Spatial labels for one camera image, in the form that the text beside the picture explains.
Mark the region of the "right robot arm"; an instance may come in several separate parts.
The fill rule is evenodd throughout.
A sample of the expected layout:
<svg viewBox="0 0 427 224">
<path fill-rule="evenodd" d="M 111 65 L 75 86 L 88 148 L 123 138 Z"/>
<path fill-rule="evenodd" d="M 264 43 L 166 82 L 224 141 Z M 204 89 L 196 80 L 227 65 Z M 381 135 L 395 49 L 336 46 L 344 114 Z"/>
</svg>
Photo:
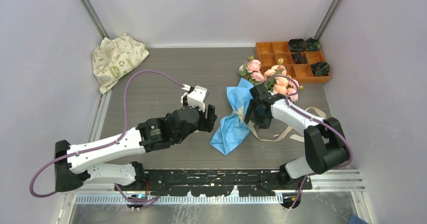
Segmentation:
<svg viewBox="0 0 427 224">
<path fill-rule="evenodd" d="M 268 97 L 251 100 L 244 118 L 260 128 L 269 128 L 273 119 L 284 122 L 303 136 L 305 153 L 280 167 L 280 184 L 294 188 L 299 178 L 347 166 L 352 161 L 341 125 L 335 118 L 315 116 L 288 99 Z"/>
</svg>

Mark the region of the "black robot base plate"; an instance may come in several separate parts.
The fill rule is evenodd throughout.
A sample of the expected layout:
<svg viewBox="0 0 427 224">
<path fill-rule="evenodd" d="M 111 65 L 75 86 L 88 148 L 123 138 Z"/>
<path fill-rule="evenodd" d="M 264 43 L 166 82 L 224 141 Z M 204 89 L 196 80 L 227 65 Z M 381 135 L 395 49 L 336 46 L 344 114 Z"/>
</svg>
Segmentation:
<svg viewBox="0 0 427 224">
<path fill-rule="evenodd" d="M 277 191 L 311 190 L 310 180 L 284 181 L 277 170 L 146 170 L 142 179 L 122 191 L 142 191 L 154 196 L 229 196 L 237 189 L 240 197 L 273 196 Z"/>
</svg>

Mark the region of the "blue wrapping paper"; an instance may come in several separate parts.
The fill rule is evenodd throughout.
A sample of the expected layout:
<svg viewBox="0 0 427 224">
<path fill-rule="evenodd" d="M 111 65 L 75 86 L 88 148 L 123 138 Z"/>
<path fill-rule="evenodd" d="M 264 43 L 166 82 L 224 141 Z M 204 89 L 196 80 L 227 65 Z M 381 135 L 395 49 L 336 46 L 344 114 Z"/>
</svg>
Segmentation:
<svg viewBox="0 0 427 224">
<path fill-rule="evenodd" d="M 232 113 L 220 120 L 220 125 L 209 144 L 223 155 L 230 154 L 251 133 L 244 122 L 244 115 L 249 107 L 252 96 L 250 89 L 254 85 L 241 78 L 236 87 L 227 87 L 227 99 L 232 108 Z"/>
</svg>

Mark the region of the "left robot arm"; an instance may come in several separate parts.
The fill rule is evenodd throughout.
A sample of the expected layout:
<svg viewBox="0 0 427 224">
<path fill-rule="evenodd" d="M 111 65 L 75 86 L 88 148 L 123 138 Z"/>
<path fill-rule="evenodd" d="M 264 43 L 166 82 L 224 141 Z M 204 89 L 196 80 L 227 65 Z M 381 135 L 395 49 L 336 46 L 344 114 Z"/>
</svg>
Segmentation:
<svg viewBox="0 0 427 224">
<path fill-rule="evenodd" d="M 130 155 L 146 154 L 180 144 L 196 131 L 211 132 L 217 120 L 215 106 L 205 112 L 183 106 L 165 117 L 151 118 L 126 131 L 124 135 L 84 144 L 66 140 L 55 144 L 55 190 L 69 192 L 85 184 L 118 184 L 121 188 L 141 190 L 147 177 L 141 163 L 114 165 L 109 161 Z"/>
</svg>

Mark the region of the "pink flower bouquet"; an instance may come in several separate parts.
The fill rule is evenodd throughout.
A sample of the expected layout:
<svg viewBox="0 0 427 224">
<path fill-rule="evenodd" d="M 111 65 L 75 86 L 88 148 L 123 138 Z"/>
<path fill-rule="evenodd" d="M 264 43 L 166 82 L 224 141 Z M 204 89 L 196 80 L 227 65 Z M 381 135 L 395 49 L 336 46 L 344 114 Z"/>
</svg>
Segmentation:
<svg viewBox="0 0 427 224">
<path fill-rule="evenodd" d="M 268 91 L 287 96 L 293 103 L 299 99 L 299 91 L 304 89 L 285 68 L 282 58 L 279 64 L 269 66 L 266 71 L 262 71 L 261 61 L 250 56 L 240 65 L 237 73 L 253 85 L 265 84 Z"/>
</svg>

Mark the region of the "beige printed ribbon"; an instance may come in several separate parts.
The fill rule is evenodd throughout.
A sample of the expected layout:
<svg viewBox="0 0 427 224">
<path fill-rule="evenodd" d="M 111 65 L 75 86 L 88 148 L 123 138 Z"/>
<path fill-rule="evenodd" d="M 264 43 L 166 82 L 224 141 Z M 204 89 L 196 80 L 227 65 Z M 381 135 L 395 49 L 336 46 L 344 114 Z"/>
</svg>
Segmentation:
<svg viewBox="0 0 427 224">
<path fill-rule="evenodd" d="M 242 122 L 244 121 L 243 109 L 244 109 L 244 107 L 242 106 L 237 111 L 236 110 L 233 111 L 233 113 L 237 114 L 237 116 L 239 117 L 239 119 Z M 310 110 L 310 109 L 314 110 L 316 112 L 316 115 L 318 117 L 321 117 L 321 118 L 325 119 L 326 116 L 327 116 L 325 112 L 323 112 L 322 110 L 320 110 L 320 109 L 318 109 L 316 107 L 308 107 L 308 108 L 306 108 L 306 110 Z M 293 130 L 293 128 L 291 126 L 288 126 L 281 134 L 274 135 L 275 139 L 262 139 L 262 138 L 260 138 L 258 136 L 253 123 L 249 123 L 247 126 L 249 127 L 251 133 L 257 139 L 259 139 L 260 141 L 264 141 L 264 142 L 278 142 L 278 141 L 281 141 L 281 140 L 283 140 Z M 300 135 L 297 135 L 297 134 L 292 134 L 290 136 L 290 139 L 294 139 L 294 140 L 299 141 L 299 142 L 304 142 L 304 138 L 302 136 L 300 136 Z"/>
</svg>

